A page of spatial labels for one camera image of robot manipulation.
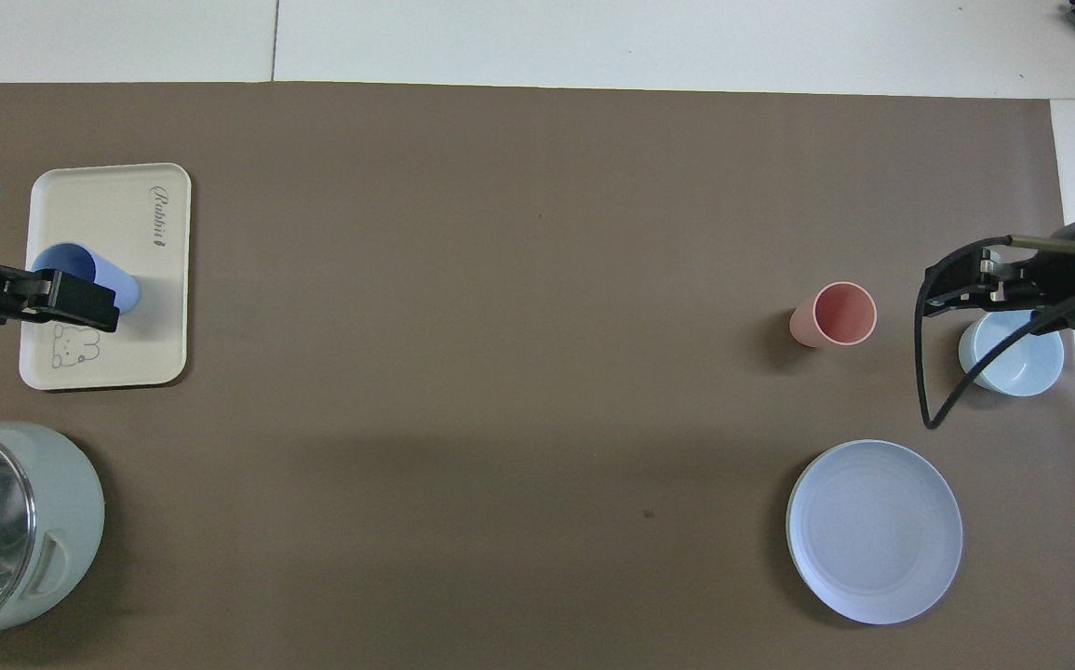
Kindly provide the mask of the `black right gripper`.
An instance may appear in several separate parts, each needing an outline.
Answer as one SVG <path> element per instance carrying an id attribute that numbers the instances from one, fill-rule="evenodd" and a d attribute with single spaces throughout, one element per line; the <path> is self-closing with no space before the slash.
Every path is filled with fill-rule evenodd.
<path id="1" fill-rule="evenodd" d="M 1040 298 L 1032 309 L 1040 314 L 1075 296 L 1075 254 L 1040 251 L 1016 267 L 1023 279 L 1038 289 Z M 988 313 L 1027 309 L 1027 298 L 1021 293 L 1010 294 L 1006 288 L 1010 271 L 1010 263 L 1002 262 L 1001 255 L 991 248 L 971 248 L 946 256 L 924 268 L 924 318 L 963 309 Z M 1075 310 L 1040 331 L 1064 329 L 1075 330 Z"/>

